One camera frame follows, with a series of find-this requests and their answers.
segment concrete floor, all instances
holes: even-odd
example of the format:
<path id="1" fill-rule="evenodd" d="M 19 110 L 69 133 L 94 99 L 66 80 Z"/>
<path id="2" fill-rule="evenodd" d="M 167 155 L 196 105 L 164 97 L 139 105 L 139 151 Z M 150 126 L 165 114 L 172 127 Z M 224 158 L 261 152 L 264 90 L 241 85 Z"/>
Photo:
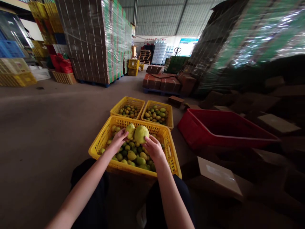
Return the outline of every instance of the concrete floor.
<path id="1" fill-rule="evenodd" d="M 120 99 L 167 102 L 167 97 L 143 93 L 144 75 L 141 71 L 137 77 L 125 76 L 109 88 L 53 80 L 0 88 L 0 228 L 35 229 L 47 224 L 69 193 L 73 169 L 89 158 L 90 145 Z M 182 116 L 182 108 L 173 108 L 171 133 L 180 166 L 192 153 L 176 127 Z M 109 228 L 138 228 L 135 214 L 149 187 L 117 175 L 110 179 Z M 213 201 L 207 194 L 193 190 L 191 194 L 202 228 L 206 222 L 202 216 L 208 217 Z"/>

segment leg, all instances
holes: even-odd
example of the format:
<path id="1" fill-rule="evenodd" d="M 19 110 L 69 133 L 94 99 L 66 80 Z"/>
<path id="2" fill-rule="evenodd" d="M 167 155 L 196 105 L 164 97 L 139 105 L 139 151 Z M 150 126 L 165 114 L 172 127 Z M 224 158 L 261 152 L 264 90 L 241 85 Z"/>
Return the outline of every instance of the leg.
<path id="1" fill-rule="evenodd" d="M 177 175 L 173 177 L 184 205 L 195 225 L 194 208 L 187 185 Z M 158 181 L 152 186 L 146 199 L 146 218 L 146 228 L 167 228 Z"/>
<path id="2" fill-rule="evenodd" d="M 95 159 L 90 158 L 74 169 L 71 177 L 71 190 L 95 162 Z M 107 172 L 105 172 L 87 205 L 74 222 L 72 229 L 108 227 L 105 215 L 105 198 L 108 186 L 109 177 Z"/>

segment metal roof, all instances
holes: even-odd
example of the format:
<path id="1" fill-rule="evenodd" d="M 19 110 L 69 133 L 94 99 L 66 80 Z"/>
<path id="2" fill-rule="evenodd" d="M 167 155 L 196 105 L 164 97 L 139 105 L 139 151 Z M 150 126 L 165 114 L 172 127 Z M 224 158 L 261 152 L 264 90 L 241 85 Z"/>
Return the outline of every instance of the metal roof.
<path id="1" fill-rule="evenodd" d="M 213 12 L 211 8 L 222 1 L 138 0 L 136 35 L 198 36 Z M 135 0 L 120 2 L 127 19 L 133 22 Z"/>

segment pallet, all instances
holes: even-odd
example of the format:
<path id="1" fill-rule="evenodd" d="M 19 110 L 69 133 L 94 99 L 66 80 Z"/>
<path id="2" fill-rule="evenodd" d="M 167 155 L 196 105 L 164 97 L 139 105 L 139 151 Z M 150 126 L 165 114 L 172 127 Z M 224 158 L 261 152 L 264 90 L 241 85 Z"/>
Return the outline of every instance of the pallet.
<path id="1" fill-rule="evenodd" d="M 150 64 L 150 61 L 148 61 L 148 60 L 140 60 L 140 63 L 142 63 L 142 64 Z"/>
<path id="2" fill-rule="evenodd" d="M 99 85 L 99 86 L 103 86 L 105 88 L 109 88 L 110 84 L 114 83 L 115 81 L 111 82 L 110 84 L 104 84 L 104 83 L 96 83 L 96 82 L 90 82 L 90 81 L 85 81 L 85 80 L 78 80 L 81 84 L 91 84 L 93 86 L 95 85 Z"/>
<path id="3" fill-rule="evenodd" d="M 176 95 L 177 97 L 182 98 L 182 95 L 180 95 L 179 93 L 176 93 L 176 92 L 165 92 L 165 91 L 160 91 L 160 90 L 150 89 L 150 88 L 143 88 L 143 91 L 145 94 L 147 94 L 148 92 L 158 92 L 158 93 L 160 93 L 161 96 L 170 94 L 170 95 Z"/>

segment ceiling beam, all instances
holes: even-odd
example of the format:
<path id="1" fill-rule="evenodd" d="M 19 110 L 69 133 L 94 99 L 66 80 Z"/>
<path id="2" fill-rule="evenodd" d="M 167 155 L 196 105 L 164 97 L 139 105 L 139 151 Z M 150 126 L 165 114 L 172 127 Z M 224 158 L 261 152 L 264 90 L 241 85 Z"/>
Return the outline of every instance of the ceiling beam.
<path id="1" fill-rule="evenodd" d="M 184 1 L 183 9 L 182 9 L 182 12 L 181 12 L 181 15 L 180 15 L 180 18 L 179 18 L 179 22 L 178 22 L 177 29 L 176 29 L 176 32 L 175 32 L 175 36 L 178 34 L 178 30 L 179 30 L 180 23 L 181 23 L 181 20 L 182 20 L 182 18 L 183 18 L 183 15 L 184 15 L 184 11 L 185 11 L 187 2 L 188 2 L 188 0 L 185 0 L 185 1 Z"/>

